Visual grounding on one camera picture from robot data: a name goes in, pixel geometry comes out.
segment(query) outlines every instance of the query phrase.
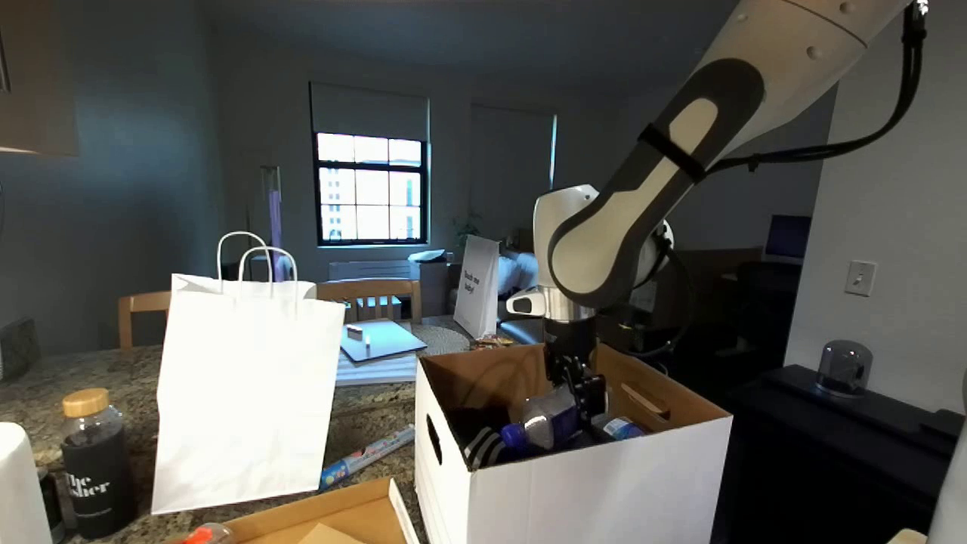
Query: light switch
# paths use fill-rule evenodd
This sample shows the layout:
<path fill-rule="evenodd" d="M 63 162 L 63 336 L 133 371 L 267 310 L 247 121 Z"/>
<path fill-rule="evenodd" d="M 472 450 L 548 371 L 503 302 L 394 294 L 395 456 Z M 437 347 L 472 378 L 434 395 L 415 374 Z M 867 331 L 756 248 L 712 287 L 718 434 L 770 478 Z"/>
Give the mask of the light switch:
<path fill-rule="evenodd" d="M 876 283 L 876 268 L 878 268 L 878 264 L 874 264 L 874 259 L 848 259 L 846 294 L 870 298 L 874 294 L 874 283 Z"/>

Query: open cardboard box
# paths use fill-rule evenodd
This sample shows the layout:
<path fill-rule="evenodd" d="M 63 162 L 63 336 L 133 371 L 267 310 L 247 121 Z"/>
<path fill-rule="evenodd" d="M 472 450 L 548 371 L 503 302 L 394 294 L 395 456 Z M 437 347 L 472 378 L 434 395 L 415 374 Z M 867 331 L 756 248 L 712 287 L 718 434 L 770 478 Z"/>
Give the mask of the open cardboard box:
<path fill-rule="evenodd" d="M 232 544 L 417 544 L 395 481 L 365 481 L 226 524 Z"/>
<path fill-rule="evenodd" d="M 444 416 L 519 416 L 550 386 L 544 347 L 419 360 L 415 456 L 428 542 L 709 542 L 731 416 L 606 346 L 591 365 L 612 416 L 647 437 L 468 471 Z"/>

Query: kitchen counter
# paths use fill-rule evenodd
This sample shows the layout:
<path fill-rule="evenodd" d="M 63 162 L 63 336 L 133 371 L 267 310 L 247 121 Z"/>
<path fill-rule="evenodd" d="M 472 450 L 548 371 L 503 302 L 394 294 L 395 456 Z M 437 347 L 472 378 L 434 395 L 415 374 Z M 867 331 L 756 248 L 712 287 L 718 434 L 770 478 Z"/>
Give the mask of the kitchen counter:
<path fill-rule="evenodd" d="M 427 341 L 427 355 L 466 352 L 468 341 L 455 331 L 415 328 Z M 0 421 L 22 423 L 29 437 L 29 449 L 39 471 L 60 470 L 63 416 L 60 400 L 81 386 L 106 386 L 111 404 L 130 421 L 130 461 L 139 481 L 142 516 L 106 542 L 166 542 L 200 524 L 232 519 L 267 505 L 284 505 L 286 500 L 267 500 L 247 505 L 184 510 L 184 515 L 149 515 L 153 445 L 158 445 L 158 369 L 159 347 L 133 352 L 92 352 L 75 358 L 51 358 L 34 365 L 18 380 L 0 385 Z M 332 400 L 327 462 L 340 461 L 415 421 L 415 385 L 377 385 L 377 386 L 338 386 Z M 415 500 L 415 449 L 403 449 L 359 474 L 340 481 L 395 478 L 412 519 L 419 532 L 419 510 Z"/>

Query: wooden furniture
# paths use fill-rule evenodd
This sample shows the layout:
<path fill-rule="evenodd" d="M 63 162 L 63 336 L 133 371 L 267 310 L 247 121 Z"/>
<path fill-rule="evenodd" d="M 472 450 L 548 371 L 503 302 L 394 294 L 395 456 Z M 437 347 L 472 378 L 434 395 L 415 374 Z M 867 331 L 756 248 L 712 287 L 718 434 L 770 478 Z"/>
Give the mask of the wooden furniture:
<path fill-rule="evenodd" d="M 137 315 L 164 315 L 169 312 L 169 292 L 133 294 L 119 300 L 119 346 L 133 347 L 133 318 Z"/>
<path fill-rule="evenodd" d="M 347 306 L 345 322 L 424 322 L 419 285 L 412 278 L 345 278 L 317 285 L 317 300 L 334 300 Z"/>

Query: gray wall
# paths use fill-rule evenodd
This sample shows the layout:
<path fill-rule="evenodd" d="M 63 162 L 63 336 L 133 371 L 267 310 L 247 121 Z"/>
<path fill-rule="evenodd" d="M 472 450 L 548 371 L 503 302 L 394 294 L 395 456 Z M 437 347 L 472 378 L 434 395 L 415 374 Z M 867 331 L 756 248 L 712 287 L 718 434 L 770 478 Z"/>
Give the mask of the gray wall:
<path fill-rule="evenodd" d="M 964 410 L 967 369 L 964 29 L 967 3 L 932 3 L 909 118 L 876 147 L 825 165 L 784 355 L 819 365 L 825 341 L 855 339 L 874 352 L 874 389 L 954 410 Z M 841 86 L 833 136 L 858 136 L 889 114 L 898 37 L 891 29 Z M 878 264 L 867 300 L 842 294 L 848 259 Z"/>
<path fill-rule="evenodd" d="M 0 323 L 45 355 L 116 346 L 122 294 L 211 268 L 221 182 L 193 0 L 60 0 L 77 155 L 0 155 Z"/>
<path fill-rule="evenodd" d="M 474 104 L 557 111 L 559 171 L 568 182 L 591 182 L 595 173 L 625 149 L 619 105 L 574 98 L 557 87 L 525 87 L 478 80 L 468 72 L 427 72 L 388 68 L 338 52 L 286 46 L 230 29 L 214 30 L 214 80 L 222 142 L 222 173 L 230 185 L 230 225 L 245 225 L 245 197 L 259 185 L 259 165 L 284 171 L 284 244 L 296 254 L 300 271 L 327 278 L 332 259 L 403 257 L 404 250 L 319 250 L 315 242 L 315 173 L 309 126 L 309 82 L 334 82 L 375 90 L 419 94 L 432 99 L 432 244 L 455 248 L 459 229 L 474 207 L 503 207 L 508 194 L 474 194 L 472 185 L 472 109 Z"/>

